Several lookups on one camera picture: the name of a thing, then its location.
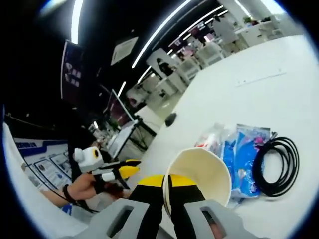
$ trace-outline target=black wristband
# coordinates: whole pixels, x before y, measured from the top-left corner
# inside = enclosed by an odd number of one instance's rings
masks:
[[[68,184],[66,184],[66,185],[64,185],[64,187],[63,187],[63,194],[64,194],[64,196],[65,196],[65,198],[66,198],[66,200],[68,201],[68,202],[70,202],[70,203],[72,203],[72,204],[76,204],[76,200],[74,200],[71,196],[70,196],[70,194],[69,194],[69,192],[68,192]]]

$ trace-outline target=floor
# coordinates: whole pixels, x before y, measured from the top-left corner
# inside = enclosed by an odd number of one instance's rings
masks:
[[[177,105],[179,99],[181,98],[181,93],[175,93],[174,95],[167,97],[160,104],[148,106],[157,114],[161,119],[165,120]]]

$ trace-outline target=white table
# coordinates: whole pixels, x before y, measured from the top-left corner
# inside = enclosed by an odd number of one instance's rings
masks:
[[[140,174],[129,184],[165,174],[178,152],[194,146],[215,122],[270,127],[295,142],[300,154],[298,178],[281,198],[248,200],[236,212],[256,236],[286,238],[310,210],[319,187],[318,102],[318,62],[303,36],[241,51],[197,74],[174,109],[175,123],[162,126],[142,158]],[[266,162],[266,169],[272,166],[277,176],[279,161]],[[165,213],[161,226],[175,237]]]

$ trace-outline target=paper cup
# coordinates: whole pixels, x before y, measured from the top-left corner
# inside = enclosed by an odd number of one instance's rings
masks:
[[[227,206],[231,194],[231,178],[224,162],[202,148],[186,149],[178,154],[167,169],[163,181],[164,206],[170,217],[168,176],[176,174],[194,181],[205,199]]]

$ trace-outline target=coiled cable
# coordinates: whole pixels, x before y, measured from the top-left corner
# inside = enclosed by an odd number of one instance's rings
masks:
[[[269,183],[263,176],[262,163],[264,156],[270,152],[277,152],[282,161],[282,170],[278,180]],[[299,154],[294,142],[286,137],[272,137],[259,148],[253,163],[252,176],[256,186],[269,197],[279,197],[288,192],[293,186],[299,172]]]

